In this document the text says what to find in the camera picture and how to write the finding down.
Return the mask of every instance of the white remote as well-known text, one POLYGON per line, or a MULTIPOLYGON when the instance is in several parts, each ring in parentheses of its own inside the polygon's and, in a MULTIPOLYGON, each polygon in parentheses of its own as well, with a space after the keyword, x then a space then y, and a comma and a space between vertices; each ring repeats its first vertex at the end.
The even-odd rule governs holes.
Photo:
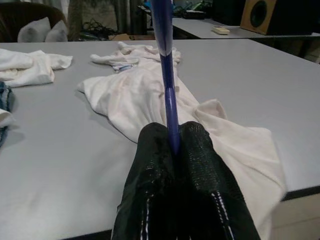
POLYGON ((211 31, 220 35, 228 35, 230 33, 230 30, 223 26, 214 26, 211 31))

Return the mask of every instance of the white table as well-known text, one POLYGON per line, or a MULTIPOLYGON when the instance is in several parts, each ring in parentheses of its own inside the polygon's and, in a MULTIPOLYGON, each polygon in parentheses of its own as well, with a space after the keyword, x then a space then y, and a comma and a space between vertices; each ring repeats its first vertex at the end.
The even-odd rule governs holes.
MULTIPOLYGON (((288 191, 320 192, 320 66, 248 39, 173 43, 182 53, 179 76, 197 100, 218 98, 231 121, 270 129, 288 191)), ((16 123, 0 149, 0 239, 58 240, 112 228, 136 145, 92 111, 77 85, 114 74, 90 54, 116 47, 1 43, 74 61, 53 84, 13 89, 16 123)))
POLYGON ((212 19, 184 19, 174 17, 172 25, 179 31, 193 36, 197 39, 272 39, 272 38, 320 38, 320 33, 312 33, 311 35, 263 35, 253 31, 242 29, 240 26, 229 26, 212 19), (213 26, 223 26, 230 30, 228 35, 220 35, 212 30, 213 26))

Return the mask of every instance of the floor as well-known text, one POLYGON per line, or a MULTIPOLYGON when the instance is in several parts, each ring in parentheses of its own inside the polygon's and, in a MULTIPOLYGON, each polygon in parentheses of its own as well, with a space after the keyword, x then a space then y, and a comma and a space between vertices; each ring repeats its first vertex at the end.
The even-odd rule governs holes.
POLYGON ((320 240, 320 194, 281 202, 270 240, 320 240))

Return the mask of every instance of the blue stick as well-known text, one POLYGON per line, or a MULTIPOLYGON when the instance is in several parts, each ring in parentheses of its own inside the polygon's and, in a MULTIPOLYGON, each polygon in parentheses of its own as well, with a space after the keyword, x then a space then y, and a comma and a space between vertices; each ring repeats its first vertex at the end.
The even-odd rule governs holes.
POLYGON ((150 0, 150 3, 155 39, 160 52, 169 142, 172 151, 177 154, 180 135, 172 59, 172 3, 171 0, 150 0))

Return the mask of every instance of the denim fabric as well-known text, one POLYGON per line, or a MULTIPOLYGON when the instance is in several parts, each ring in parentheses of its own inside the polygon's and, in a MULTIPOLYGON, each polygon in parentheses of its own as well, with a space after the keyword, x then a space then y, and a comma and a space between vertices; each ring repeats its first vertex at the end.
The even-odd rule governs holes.
MULTIPOLYGON (((11 88, 6 86, 3 81, 0 81, 0 109, 11 112, 13 103, 13 94, 11 88)), ((4 144, 8 134, 8 126, 0 128, 0 147, 4 144)))

